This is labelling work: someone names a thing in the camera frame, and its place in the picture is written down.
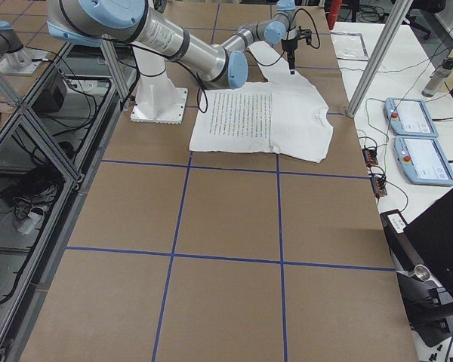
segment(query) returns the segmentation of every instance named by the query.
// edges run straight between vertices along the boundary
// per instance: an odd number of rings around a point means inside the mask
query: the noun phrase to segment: cardboard table surface
[[[308,10],[322,46],[299,50],[298,70],[329,105],[328,157],[193,153],[194,97],[179,126],[129,109],[22,362],[417,360],[323,10]],[[165,16],[221,42],[274,13],[169,2]]]

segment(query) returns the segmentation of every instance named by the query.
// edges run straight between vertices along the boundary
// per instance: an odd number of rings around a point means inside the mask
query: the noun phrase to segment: white table
[[[372,54],[379,35],[383,29],[382,24],[366,24],[366,23],[336,23],[335,32],[361,33],[365,42],[365,47],[369,55]],[[409,26],[401,26],[394,42],[392,43],[384,61],[379,69],[379,73],[374,78],[374,81],[355,117],[356,128],[359,130],[359,136],[372,137],[379,145],[385,144],[386,137],[374,128],[368,125],[369,122],[382,131],[387,131],[387,121],[383,114],[384,104],[377,100],[368,100],[369,98],[377,98],[385,100],[388,97],[406,97],[429,101],[427,108],[433,118],[448,118],[453,117],[453,99],[451,96],[439,98],[446,94],[447,90],[436,94],[433,98],[426,98],[421,95],[421,91],[427,84],[434,67],[428,56],[424,53],[423,48],[414,36]],[[404,69],[407,66],[413,66],[419,62],[422,64],[404,70],[402,72],[388,72],[392,70]],[[362,71],[349,69],[364,69],[367,62],[355,60],[338,60],[342,70],[344,86],[347,96],[350,99],[359,82]],[[436,122],[436,128],[439,132],[438,141],[440,142],[443,151],[448,159],[453,159],[453,121]],[[387,147],[379,148],[378,160],[380,166],[386,171],[387,180],[394,183],[403,189],[409,197],[409,203],[406,210],[402,213],[408,222],[411,222],[418,215],[423,213],[434,201],[441,198],[449,191],[448,187],[440,186],[416,186],[409,183],[403,175],[396,155],[394,152],[394,134],[391,130],[388,131],[389,141]],[[391,185],[387,185],[388,196],[380,199],[378,209],[382,213],[392,209],[402,209],[405,205],[405,196]],[[432,353],[438,353],[438,360],[443,360],[448,341],[443,342],[443,349],[437,351],[436,347],[428,348],[417,333],[413,333],[415,344],[418,350],[418,355],[421,360],[428,360]]]

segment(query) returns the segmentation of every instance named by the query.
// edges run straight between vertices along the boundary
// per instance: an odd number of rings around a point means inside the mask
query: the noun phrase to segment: red object
[[[329,16],[327,18],[327,24],[329,30],[333,30],[339,11],[341,10],[342,0],[334,0],[331,4],[331,10],[329,10]]]

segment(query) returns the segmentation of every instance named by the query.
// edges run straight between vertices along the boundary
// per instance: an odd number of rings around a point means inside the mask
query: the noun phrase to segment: metal bottle
[[[446,58],[436,68],[435,72],[431,75],[430,81],[426,84],[421,94],[425,97],[432,97],[440,89],[445,79],[450,75],[453,70],[453,58]]]

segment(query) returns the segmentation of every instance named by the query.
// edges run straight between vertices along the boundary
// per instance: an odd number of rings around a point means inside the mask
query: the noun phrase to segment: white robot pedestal
[[[134,49],[137,65],[141,73],[156,75],[165,70],[165,60],[155,54]],[[142,75],[138,82],[136,106],[131,120],[180,124],[183,120],[188,90],[176,88],[163,72],[156,77]]]

